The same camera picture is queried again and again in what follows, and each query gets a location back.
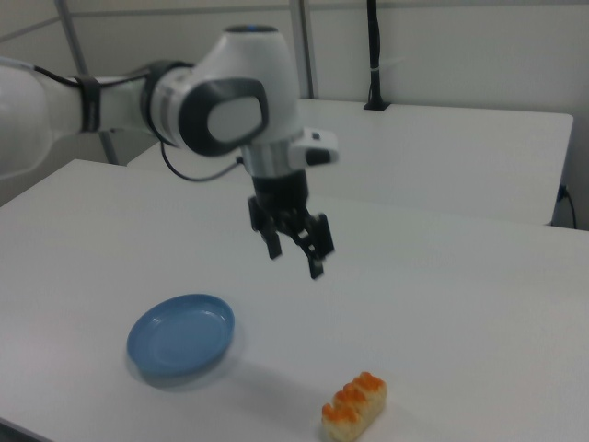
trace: orange fish roe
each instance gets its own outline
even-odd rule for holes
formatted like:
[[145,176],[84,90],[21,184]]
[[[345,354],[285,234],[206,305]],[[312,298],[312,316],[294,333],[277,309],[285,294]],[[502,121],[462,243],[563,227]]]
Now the orange fish roe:
[[378,389],[385,385],[384,380],[372,376],[367,371],[363,371],[352,383],[367,391],[378,391]]
[[334,401],[354,404],[366,402],[366,396],[353,384],[346,384],[343,390],[335,393]]
[[347,405],[333,408],[330,403],[323,405],[322,410],[323,418],[328,419],[331,422],[358,422],[360,415],[352,408]]

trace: white wall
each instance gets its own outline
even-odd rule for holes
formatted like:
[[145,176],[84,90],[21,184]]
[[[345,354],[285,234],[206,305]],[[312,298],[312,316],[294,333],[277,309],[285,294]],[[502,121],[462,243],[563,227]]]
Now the white wall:
[[[310,3],[319,97],[365,101],[370,74],[364,1]],[[580,227],[589,229],[589,5],[544,3],[560,5],[379,2],[381,61],[396,60],[381,74],[383,96],[397,103],[572,114],[563,182],[571,188]],[[571,224],[566,203],[559,204],[555,221]]]
[[[39,64],[62,75],[76,72],[53,1],[3,0],[1,9],[0,55]],[[38,169],[0,181],[0,205],[74,158],[106,161],[95,135],[64,139],[56,143]]]
[[[116,75],[159,59],[198,63],[223,29],[236,23],[273,25],[295,55],[288,0],[69,0],[92,75]],[[156,142],[144,134],[112,136],[122,164]]]

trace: white table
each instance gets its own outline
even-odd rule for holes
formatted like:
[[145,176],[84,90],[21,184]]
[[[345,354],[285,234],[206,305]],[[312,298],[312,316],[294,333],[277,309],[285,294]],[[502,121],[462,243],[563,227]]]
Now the white table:
[[[309,170],[317,195],[544,225],[552,219],[572,117],[556,113],[300,100],[303,123],[339,138],[338,167]],[[191,175],[230,160],[168,149]],[[167,170],[159,146],[129,167]],[[245,171],[227,180],[248,183]]]
[[[75,161],[0,208],[0,417],[59,442],[321,440],[362,370],[363,441],[585,441],[589,236],[313,196],[336,252],[308,277],[250,231],[249,186]],[[154,304],[236,314],[210,372],[152,385],[125,356]]]

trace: white panel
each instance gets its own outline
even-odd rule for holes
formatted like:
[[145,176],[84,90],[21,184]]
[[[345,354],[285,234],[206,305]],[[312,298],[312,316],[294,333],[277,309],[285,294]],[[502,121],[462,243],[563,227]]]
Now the white panel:
[[[62,75],[75,74],[74,60],[61,23],[53,23],[0,43],[0,55],[26,60]],[[52,152],[38,169],[10,180],[0,180],[0,205],[74,158],[106,161],[98,136],[78,135],[66,138],[53,146]]]
[[0,180],[0,205],[7,203],[76,158],[107,162],[97,135],[84,134],[64,138],[53,145],[51,153],[37,169],[15,178]]
[[117,132],[110,136],[119,164],[126,166],[129,161],[143,154],[157,142],[157,138],[140,132]]
[[0,37],[54,17],[57,9],[51,0],[2,0]]
[[74,19],[88,69],[94,75],[123,73],[160,59],[198,63],[223,30],[238,23],[276,27],[295,62],[289,11]]
[[76,73],[60,22],[0,43],[0,55],[38,64],[60,75]]
[[[365,101],[365,12],[314,11],[311,17],[319,96]],[[381,62],[395,61],[382,63],[385,98],[572,114],[564,179],[589,228],[589,6],[384,8],[379,22]]]
[[69,0],[70,12],[102,12],[192,7],[288,6],[289,0]]

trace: black pole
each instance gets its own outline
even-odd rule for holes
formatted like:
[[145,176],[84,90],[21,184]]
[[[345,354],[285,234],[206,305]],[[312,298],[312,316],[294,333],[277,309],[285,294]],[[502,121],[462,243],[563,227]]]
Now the black pole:
[[368,46],[370,49],[370,91],[368,102],[364,105],[367,111],[383,111],[390,103],[383,101],[380,95],[380,31],[376,15],[376,0],[366,0],[368,13]]

